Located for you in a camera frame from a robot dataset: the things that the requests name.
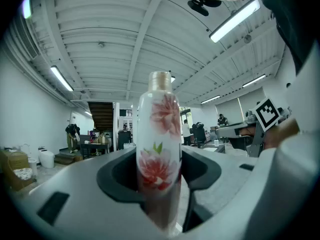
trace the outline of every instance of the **bottle cap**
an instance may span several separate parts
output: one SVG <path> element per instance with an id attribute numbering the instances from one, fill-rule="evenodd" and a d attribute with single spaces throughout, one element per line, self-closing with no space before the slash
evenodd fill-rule
<path id="1" fill-rule="evenodd" d="M 169 72 L 155 71 L 149 75 L 148 91 L 172 92 L 171 74 Z"/>

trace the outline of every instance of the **man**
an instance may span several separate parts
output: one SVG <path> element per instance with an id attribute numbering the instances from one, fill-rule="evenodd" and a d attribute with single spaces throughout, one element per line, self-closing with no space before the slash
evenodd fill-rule
<path id="1" fill-rule="evenodd" d="M 224 117 L 223 114 L 220 114 L 219 119 L 218 119 L 218 126 L 223 127 L 223 126 L 227 126 L 227 125 L 228 125 L 228 119 L 226 117 Z M 222 142 L 227 143 L 228 139 L 226 137 L 222 137 Z"/>
<path id="2" fill-rule="evenodd" d="M 78 151 L 76 149 L 76 145 L 77 145 L 77 140 L 76 140 L 77 125 L 76 124 L 69 124 L 65 128 L 65 132 L 66 132 L 66 143 L 68 145 L 68 150 L 69 150 L 70 154 L 72 154 L 72 152 L 77 152 Z"/>
<path id="3" fill-rule="evenodd" d="M 221 0 L 200 0 L 211 7 L 219 6 Z M 296 74 L 299 73 L 306 61 L 315 41 L 316 26 L 313 17 L 308 15 L 308 8 L 317 8 L 317 0 L 262 0 L 263 4 L 272 11 L 276 18 L 277 29 L 285 44 L 289 47 L 295 65 Z M 255 127 L 240 130 L 241 135 L 254 135 Z M 264 138 L 264 148 L 276 148 L 286 138 L 299 132 L 297 121 L 292 116 L 279 126 L 270 128 Z"/>
<path id="4" fill-rule="evenodd" d="M 183 121 L 183 125 L 182 125 L 182 134 L 183 134 L 183 140 L 184 140 L 184 143 L 183 145 L 188 145 L 190 146 L 191 145 L 191 134 L 190 134 L 190 128 L 189 128 L 189 124 L 188 124 L 188 120 L 184 120 Z"/>

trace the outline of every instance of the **white ceiling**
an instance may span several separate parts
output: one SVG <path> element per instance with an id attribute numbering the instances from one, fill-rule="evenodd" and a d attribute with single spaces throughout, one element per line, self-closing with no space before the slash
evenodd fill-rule
<path id="1" fill-rule="evenodd" d="M 207 8 L 204 17 L 188 7 L 188 0 L 31 0 L 31 28 L 42 49 L 32 64 L 68 100 L 82 105 L 134 102 L 147 91 L 150 72 L 169 70 L 181 105 L 200 105 L 277 73 L 285 44 L 261 0 L 260 10 L 220 42 L 209 38 L 248 1 L 224 1 Z M 247 34 L 249 44 L 243 40 Z M 76 91 L 68 92 L 49 64 Z"/>

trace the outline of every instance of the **fluorescent light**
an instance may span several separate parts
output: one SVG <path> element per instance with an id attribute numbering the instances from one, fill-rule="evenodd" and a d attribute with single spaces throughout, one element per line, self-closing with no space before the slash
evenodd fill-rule
<path id="1" fill-rule="evenodd" d="M 246 18 L 248 18 L 255 11 L 260 9 L 259 0 L 250 0 L 244 6 L 227 18 L 220 26 L 218 26 L 215 31 L 213 31 L 209 37 L 212 41 L 217 43 L 221 38 L 223 38 L 227 33 L 229 33 L 233 28 L 238 26 Z"/>
<path id="2" fill-rule="evenodd" d="M 259 76 L 258 78 L 254 79 L 254 80 L 252 80 L 252 81 L 250 81 L 250 82 L 245 83 L 245 84 L 242 86 L 242 88 L 247 87 L 247 86 L 249 86 L 249 85 L 251 85 L 251 84 L 253 84 L 253 83 L 261 80 L 262 78 L 265 78 L 265 77 L 266 77 L 266 75 L 263 74 L 262 76 Z"/>
<path id="3" fill-rule="evenodd" d="M 27 19 L 27 18 L 29 18 L 31 16 L 30 0 L 23 0 L 23 2 L 22 2 L 22 12 L 23 12 L 23 17 L 25 19 Z"/>
<path id="4" fill-rule="evenodd" d="M 221 97 L 220 95 L 215 96 L 215 97 L 213 97 L 213 98 L 210 98 L 210 99 L 207 99 L 207 100 L 205 100 L 205 101 L 202 101 L 201 104 L 205 104 L 205 103 L 207 103 L 207 102 L 213 101 L 213 100 L 218 99 L 218 98 L 220 98 L 220 97 Z"/>
<path id="5" fill-rule="evenodd" d="M 56 66 L 52 66 L 51 71 L 55 74 L 56 78 L 60 80 L 60 82 L 64 85 L 64 87 L 72 92 L 74 89 L 67 83 L 66 79 L 63 77 L 63 75 L 60 73 L 59 69 Z"/>

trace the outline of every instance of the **white bottle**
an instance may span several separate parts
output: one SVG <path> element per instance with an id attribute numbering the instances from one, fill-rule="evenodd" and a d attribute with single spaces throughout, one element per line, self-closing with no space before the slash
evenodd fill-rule
<path id="1" fill-rule="evenodd" d="M 145 212 L 165 232 L 176 226 L 181 189 L 181 125 L 179 103 L 169 72 L 152 72 L 148 91 L 140 97 L 136 163 L 138 191 Z"/>

